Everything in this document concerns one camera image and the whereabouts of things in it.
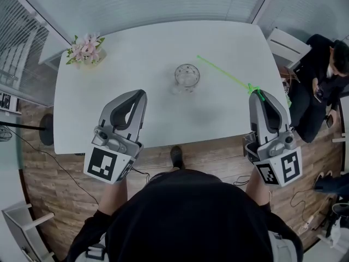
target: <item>black pants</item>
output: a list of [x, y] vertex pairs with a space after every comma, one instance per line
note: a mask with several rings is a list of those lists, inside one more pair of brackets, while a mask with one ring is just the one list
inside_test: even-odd
[[315, 183], [314, 190], [334, 193], [345, 199], [349, 198], [349, 173], [340, 177], [326, 176]]
[[312, 142], [326, 116], [326, 102], [315, 99], [302, 83], [292, 81], [289, 92], [291, 126], [305, 142]]

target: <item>sleeve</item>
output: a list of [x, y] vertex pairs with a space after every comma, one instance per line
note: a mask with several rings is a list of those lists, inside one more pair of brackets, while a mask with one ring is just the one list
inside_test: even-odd
[[87, 218], [80, 232], [73, 240], [65, 261], [75, 262], [76, 258], [89, 246], [98, 243], [100, 237], [107, 231], [110, 225], [110, 218], [110, 216], [98, 210], [93, 217]]
[[297, 234], [280, 217], [270, 211], [270, 206], [261, 206], [261, 209], [266, 214], [268, 230], [279, 234], [284, 239], [292, 241], [296, 248], [297, 260], [298, 262], [302, 262], [304, 253], [303, 244]]
[[317, 73], [315, 72], [314, 67], [309, 63], [304, 63], [297, 76], [301, 83], [304, 84], [306, 89], [312, 94], [312, 81], [314, 78], [317, 78]]
[[340, 94], [343, 92], [344, 88], [343, 87], [336, 87], [334, 91], [331, 94], [331, 109], [337, 111], [337, 106], [340, 98]]

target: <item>hair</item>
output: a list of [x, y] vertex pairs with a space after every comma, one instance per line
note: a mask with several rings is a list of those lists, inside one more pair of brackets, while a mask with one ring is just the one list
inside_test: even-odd
[[340, 73], [349, 75], [349, 47], [343, 41], [335, 41], [333, 61]]

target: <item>hand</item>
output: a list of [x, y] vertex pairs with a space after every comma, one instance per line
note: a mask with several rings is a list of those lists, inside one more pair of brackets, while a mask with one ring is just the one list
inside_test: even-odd
[[331, 110], [331, 111], [329, 111], [328, 116], [332, 116], [332, 118], [333, 118], [332, 126], [335, 125], [336, 121], [337, 121], [337, 112], [335, 110]]
[[318, 91], [318, 79], [317, 78], [314, 78], [312, 80], [312, 91], [314, 94], [316, 93], [316, 91]]

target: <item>flower vase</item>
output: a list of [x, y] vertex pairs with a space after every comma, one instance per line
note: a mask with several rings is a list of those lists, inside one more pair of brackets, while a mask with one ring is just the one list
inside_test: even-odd
[[94, 68], [96, 67], [99, 63], [101, 63], [103, 61], [103, 59], [107, 56], [107, 52], [104, 49], [100, 49], [100, 52], [98, 53], [99, 59], [98, 60], [94, 60], [93, 62], [91, 62], [89, 59], [86, 59], [84, 61], [84, 65], [87, 68]]

